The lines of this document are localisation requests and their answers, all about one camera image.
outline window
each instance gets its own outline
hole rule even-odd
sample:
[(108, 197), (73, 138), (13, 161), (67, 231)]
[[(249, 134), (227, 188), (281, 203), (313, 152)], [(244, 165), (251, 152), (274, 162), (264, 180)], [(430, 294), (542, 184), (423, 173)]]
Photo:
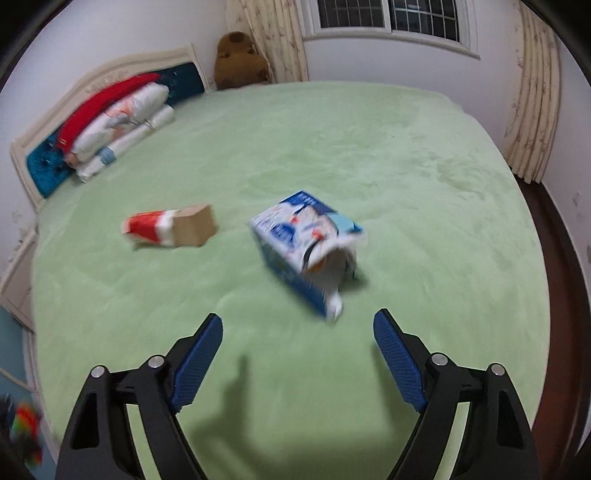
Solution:
[[(320, 28), (384, 27), (382, 0), (318, 0)], [(388, 0), (392, 30), (459, 41), (455, 0)]]
[(473, 0), (298, 0), (305, 38), (378, 36), (478, 56)]
[(389, 0), (393, 30), (460, 41), (455, 0)]
[(382, 0), (318, 0), (320, 28), (384, 27)]

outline headboard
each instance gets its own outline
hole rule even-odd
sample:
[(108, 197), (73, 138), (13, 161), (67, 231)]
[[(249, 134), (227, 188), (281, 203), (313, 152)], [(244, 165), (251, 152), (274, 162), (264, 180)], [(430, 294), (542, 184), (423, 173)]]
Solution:
[(167, 69), (184, 63), (195, 64), (205, 91), (209, 91), (207, 76), (203, 73), (192, 44), (174, 50), (128, 55), (104, 63), (84, 75), (23, 136), (13, 140), (10, 147), (12, 162), (36, 210), (41, 209), (45, 198), (31, 177), (27, 167), (27, 156), (38, 145), (44, 142), (78, 106), (97, 91), (140, 73)]

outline metal screw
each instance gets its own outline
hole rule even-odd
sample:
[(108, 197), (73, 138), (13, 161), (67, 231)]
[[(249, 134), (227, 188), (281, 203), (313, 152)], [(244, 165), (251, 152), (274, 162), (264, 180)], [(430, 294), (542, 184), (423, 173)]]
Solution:
[(433, 360), (433, 363), (435, 365), (439, 365), (440, 367), (442, 367), (443, 365), (447, 365), (447, 357), (442, 353), (435, 353), (431, 357), (431, 360)]
[(96, 367), (94, 367), (91, 371), (90, 374), (94, 377), (94, 378), (100, 378), (103, 376), (103, 374), (105, 373), (105, 367), (103, 367), (102, 365), (97, 365)]
[(164, 365), (164, 357), (161, 355), (154, 355), (148, 360), (148, 366), (150, 368), (158, 368)]
[(499, 377), (505, 375), (505, 367), (499, 364), (493, 364), (491, 367), (491, 371)]

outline white pillow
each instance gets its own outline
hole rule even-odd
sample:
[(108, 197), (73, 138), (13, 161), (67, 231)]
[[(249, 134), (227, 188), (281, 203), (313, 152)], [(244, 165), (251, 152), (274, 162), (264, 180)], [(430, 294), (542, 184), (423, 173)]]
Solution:
[(151, 82), (121, 99), (96, 117), (76, 138), (72, 153), (79, 163), (90, 160), (115, 136), (132, 131), (153, 116), (168, 99), (168, 87)]

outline blue gripper pad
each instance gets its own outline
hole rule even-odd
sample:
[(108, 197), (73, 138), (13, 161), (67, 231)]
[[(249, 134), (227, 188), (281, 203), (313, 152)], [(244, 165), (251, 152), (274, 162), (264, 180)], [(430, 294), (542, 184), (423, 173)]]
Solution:
[(222, 319), (216, 315), (177, 368), (174, 373), (173, 395), (170, 398), (170, 405), (175, 413), (185, 405), (193, 403), (209, 365), (212, 364), (213, 357), (222, 343), (222, 335)]
[(422, 413), (427, 406), (423, 394), (421, 371), (404, 346), (386, 315), (378, 312), (374, 316), (374, 337), (396, 381), (402, 399)]

